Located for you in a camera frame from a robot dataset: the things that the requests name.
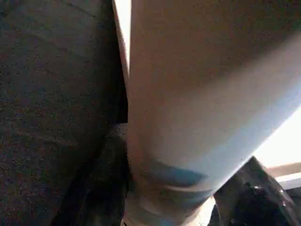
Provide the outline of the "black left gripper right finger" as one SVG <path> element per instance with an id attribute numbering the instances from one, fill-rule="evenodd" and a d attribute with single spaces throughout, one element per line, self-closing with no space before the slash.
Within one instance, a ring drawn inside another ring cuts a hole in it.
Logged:
<path id="1" fill-rule="evenodd" d="M 218 226 L 299 226 L 301 189 L 285 190 L 252 157 L 215 194 Z"/>

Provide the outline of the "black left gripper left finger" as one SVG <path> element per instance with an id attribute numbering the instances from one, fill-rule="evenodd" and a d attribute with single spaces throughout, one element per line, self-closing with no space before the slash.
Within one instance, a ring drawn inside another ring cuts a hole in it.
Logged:
<path id="1" fill-rule="evenodd" d="M 52 226 L 121 226 L 131 179 L 127 124 L 116 124 L 73 181 Z"/>

